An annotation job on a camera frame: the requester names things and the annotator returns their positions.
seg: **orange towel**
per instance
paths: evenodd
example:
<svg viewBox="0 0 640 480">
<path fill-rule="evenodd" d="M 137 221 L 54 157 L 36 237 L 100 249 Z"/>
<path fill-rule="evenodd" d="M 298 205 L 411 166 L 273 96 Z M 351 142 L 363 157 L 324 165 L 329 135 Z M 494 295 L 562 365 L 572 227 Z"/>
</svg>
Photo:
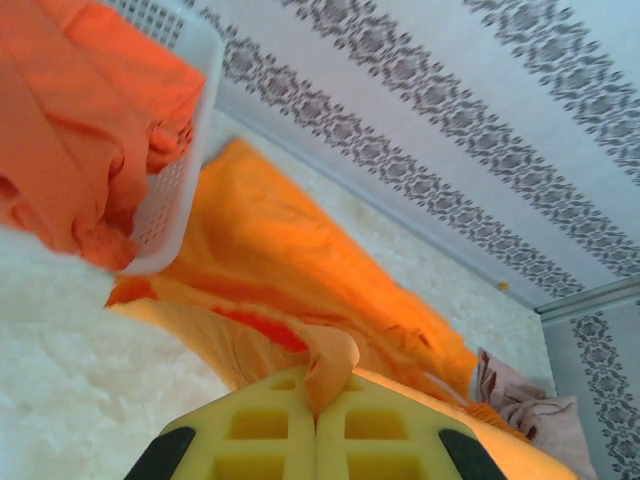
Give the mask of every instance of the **orange towel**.
<svg viewBox="0 0 640 480">
<path fill-rule="evenodd" d="M 0 222 L 120 270 L 136 253 L 127 235 L 147 170 L 184 153 L 203 77 L 110 8 L 43 2 L 53 17 L 36 0 L 0 2 Z M 55 8 L 68 24 L 57 25 Z M 155 94 L 168 100 L 151 102 Z"/>
<path fill-rule="evenodd" d="M 110 304 L 149 297 L 230 318 L 248 305 L 338 328 L 361 362 L 427 393 L 439 389 L 425 371 L 467 396 L 477 364 L 440 315 L 241 140 L 201 173 L 178 258 L 159 274 L 119 282 Z"/>
<path fill-rule="evenodd" d="M 141 297 L 154 296 L 149 290 L 144 291 L 143 283 L 138 283 L 139 288 L 135 283 L 129 285 L 129 294 L 136 292 Z M 309 406 L 316 414 L 343 390 L 356 365 L 374 372 L 389 370 L 385 360 L 375 353 L 365 351 L 361 356 L 360 348 L 366 348 L 366 344 L 358 346 L 346 332 L 333 327 L 307 325 L 295 317 L 265 307 L 236 305 L 233 318 L 228 318 L 204 307 L 151 298 L 131 302 L 125 298 L 112 297 L 111 300 L 124 302 L 114 304 L 114 311 L 163 327 L 174 334 L 198 354 L 231 390 L 293 366 L 309 365 L 305 388 Z M 289 336 L 270 328 L 267 325 L 269 321 L 288 329 Z M 296 340 L 295 345 L 286 345 L 291 339 Z M 434 383 L 422 384 L 422 391 L 425 390 L 432 398 L 445 401 L 477 420 L 527 442 L 523 434 L 509 427 L 489 405 L 460 401 Z"/>
</svg>

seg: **patterned wallpaper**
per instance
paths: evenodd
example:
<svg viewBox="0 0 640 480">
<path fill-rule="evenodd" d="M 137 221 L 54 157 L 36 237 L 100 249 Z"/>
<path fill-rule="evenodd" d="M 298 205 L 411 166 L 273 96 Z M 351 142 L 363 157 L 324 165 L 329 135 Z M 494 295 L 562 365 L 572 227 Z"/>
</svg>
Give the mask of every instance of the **patterned wallpaper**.
<svg viewBox="0 0 640 480">
<path fill-rule="evenodd" d="M 220 108 L 523 304 L 640 274 L 637 2 L 185 4 Z"/>
<path fill-rule="evenodd" d="M 560 395 L 577 395 L 602 480 L 640 478 L 640 299 L 545 326 Z"/>
</svg>

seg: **yellow fabric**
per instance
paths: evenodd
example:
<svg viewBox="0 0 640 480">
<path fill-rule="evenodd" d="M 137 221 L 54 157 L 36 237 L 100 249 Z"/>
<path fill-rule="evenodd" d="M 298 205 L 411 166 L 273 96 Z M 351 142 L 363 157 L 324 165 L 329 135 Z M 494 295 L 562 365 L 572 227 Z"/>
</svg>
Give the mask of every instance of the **yellow fabric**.
<svg viewBox="0 0 640 480">
<path fill-rule="evenodd" d="M 178 258 L 158 274 L 120 278 L 109 304 L 141 298 L 164 302 L 141 304 L 144 308 L 121 305 L 120 311 L 153 317 L 146 320 L 181 338 L 231 388 L 314 356 L 312 366 L 333 368 L 339 379 L 325 389 L 326 398 L 310 395 L 316 408 L 340 391 L 344 372 L 357 362 L 355 352 L 363 368 L 453 404 L 456 399 L 424 372 L 466 397 L 478 362 L 439 314 L 397 286 L 305 193 L 242 140 L 232 142 L 201 172 Z M 178 305 L 204 310 L 178 313 Z M 310 350 L 276 350 L 271 340 L 225 318 L 232 315 L 211 310 L 250 312 L 286 325 Z M 342 335 L 324 331 L 323 336 L 321 329 L 307 327 L 332 327 Z M 309 382 L 321 377 L 310 374 Z"/>
</svg>

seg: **pile of laundry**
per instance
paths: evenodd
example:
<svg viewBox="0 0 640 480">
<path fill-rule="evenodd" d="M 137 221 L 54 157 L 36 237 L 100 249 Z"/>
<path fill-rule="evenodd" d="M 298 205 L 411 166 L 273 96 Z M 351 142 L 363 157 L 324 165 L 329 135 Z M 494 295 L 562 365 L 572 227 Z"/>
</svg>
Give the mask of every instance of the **pile of laundry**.
<svg viewBox="0 0 640 480">
<path fill-rule="evenodd" d="M 184 156 L 204 82 L 102 3 L 0 1 L 0 224 L 124 269 L 148 174 Z"/>
</svg>

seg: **floral pattern stripe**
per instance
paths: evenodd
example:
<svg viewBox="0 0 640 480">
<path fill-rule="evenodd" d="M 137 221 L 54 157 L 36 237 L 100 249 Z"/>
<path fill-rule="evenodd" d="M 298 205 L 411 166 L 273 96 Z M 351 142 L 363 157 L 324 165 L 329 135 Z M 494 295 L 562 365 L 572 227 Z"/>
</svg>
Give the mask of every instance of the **floral pattern stripe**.
<svg viewBox="0 0 640 480">
<path fill-rule="evenodd" d="M 297 7 L 297 18 L 310 19 L 321 37 L 332 38 L 336 49 L 346 50 L 351 61 L 454 138 L 470 157 L 616 276 L 640 273 L 640 247 L 531 145 L 525 145 L 513 128 L 490 113 L 460 79 L 443 73 L 444 65 L 433 62 L 422 45 L 413 45 L 411 35 L 399 31 L 396 21 L 376 14 L 373 1 L 277 1 L 283 8 Z"/>
<path fill-rule="evenodd" d="M 515 235 L 481 207 L 453 190 L 415 158 L 392 145 L 391 140 L 344 111 L 309 80 L 299 78 L 274 55 L 264 54 L 250 38 L 239 38 L 236 28 L 220 25 L 209 7 L 198 11 L 225 38 L 225 78 L 257 95 L 280 114 L 293 118 L 369 175 L 401 193 L 409 201 L 446 223 L 468 241 L 499 259 L 553 297 L 562 298 L 584 290 L 584 285 Z"/>
<path fill-rule="evenodd" d="M 621 480 L 640 478 L 640 418 L 602 312 L 571 319 L 598 422 Z"/>
<path fill-rule="evenodd" d="M 640 186 L 640 96 L 558 0 L 463 0 Z"/>
</svg>

